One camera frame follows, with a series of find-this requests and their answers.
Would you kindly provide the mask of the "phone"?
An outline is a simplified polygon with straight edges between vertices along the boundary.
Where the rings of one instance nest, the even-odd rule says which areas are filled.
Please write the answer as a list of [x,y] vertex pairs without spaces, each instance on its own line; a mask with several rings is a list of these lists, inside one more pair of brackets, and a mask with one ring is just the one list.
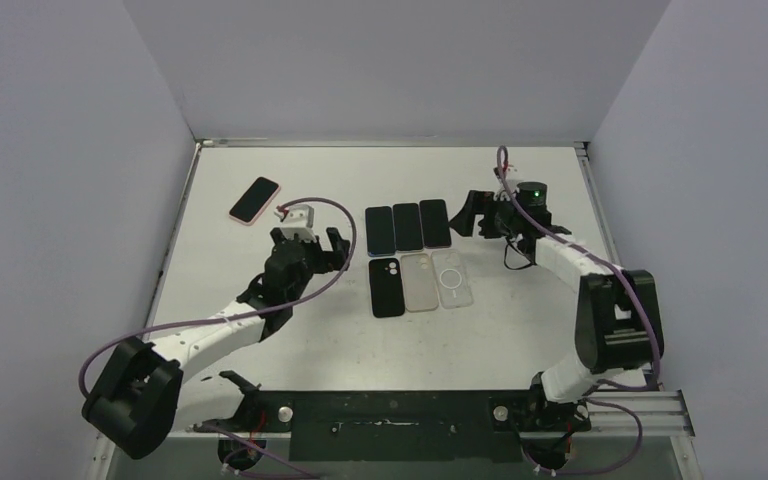
[[446,202],[427,199],[419,202],[424,246],[428,249],[449,248],[452,245]]
[[365,209],[367,253],[370,257],[383,257],[396,252],[393,212],[390,206]]
[[280,185],[277,182],[258,177],[230,208],[228,215],[243,225],[252,225],[279,191]]

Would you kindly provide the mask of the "black smartphone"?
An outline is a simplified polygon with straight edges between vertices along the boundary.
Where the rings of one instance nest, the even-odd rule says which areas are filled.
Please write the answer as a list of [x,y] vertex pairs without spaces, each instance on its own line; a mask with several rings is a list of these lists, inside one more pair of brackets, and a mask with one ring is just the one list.
[[392,207],[395,246],[398,252],[424,249],[420,208],[417,203],[399,203]]

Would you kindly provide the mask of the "black phone case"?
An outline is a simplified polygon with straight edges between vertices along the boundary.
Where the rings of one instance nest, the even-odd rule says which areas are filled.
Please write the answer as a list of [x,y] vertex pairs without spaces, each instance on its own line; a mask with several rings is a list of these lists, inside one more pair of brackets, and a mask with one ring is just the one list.
[[375,318],[394,318],[406,312],[401,268],[396,258],[370,260],[368,281]]

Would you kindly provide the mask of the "clear phone case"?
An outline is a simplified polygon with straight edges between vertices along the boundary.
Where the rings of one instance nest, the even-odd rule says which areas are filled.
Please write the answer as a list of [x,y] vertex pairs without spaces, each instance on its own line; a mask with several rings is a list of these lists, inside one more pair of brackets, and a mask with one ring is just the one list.
[[453,249],[436,251],[431,255],[431,261],[441,306],[444,309],[471,306],[474,296],[459,252]]

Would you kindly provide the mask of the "beige phone case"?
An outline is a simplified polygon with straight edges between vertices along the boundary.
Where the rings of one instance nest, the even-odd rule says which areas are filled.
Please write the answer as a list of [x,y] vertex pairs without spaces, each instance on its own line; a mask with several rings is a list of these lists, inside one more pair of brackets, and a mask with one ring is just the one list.
[[431,258],[425,253],[400,258],[405,308],[408,312],[428,312],[439,307],[439,297]]

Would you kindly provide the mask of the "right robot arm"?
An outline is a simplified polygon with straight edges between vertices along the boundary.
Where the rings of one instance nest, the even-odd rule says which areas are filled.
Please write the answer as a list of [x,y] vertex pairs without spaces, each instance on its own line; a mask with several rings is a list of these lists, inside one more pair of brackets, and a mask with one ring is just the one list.
[[449,226],[461,237],[505,240],[577,296],[572,350],[535,375],[523,412],[509,413],[515,426],[558,429],[579,420],[586,397],[599,387],[622,389],[617,375],[645,365],[654,377],[660,375],[664,338],[653,275],[598,257],[555,224],[546,184],[472,190]]

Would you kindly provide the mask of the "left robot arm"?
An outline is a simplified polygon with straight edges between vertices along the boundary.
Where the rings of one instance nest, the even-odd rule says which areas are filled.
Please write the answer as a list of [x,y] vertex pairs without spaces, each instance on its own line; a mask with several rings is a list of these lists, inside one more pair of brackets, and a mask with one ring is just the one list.
[[150,327],[107,344],[111,355],[91,388],[83,388],[82,417],[132,459],[156,450],[175,431],[222,419],[242,431],[257,420],[259,405],[248,395],[253,384],[234,373],[209,382],[209,394],[184,401],[183,386],[231,353],[261,343],[280,330],[295,307],[316,298],[305,292],[315,275],[339,278],[348,268],[355,243],[334,227],[326,230],[330,249],[318,238],[287,238],[275,228],[274,246],[262,273],[214,316]]

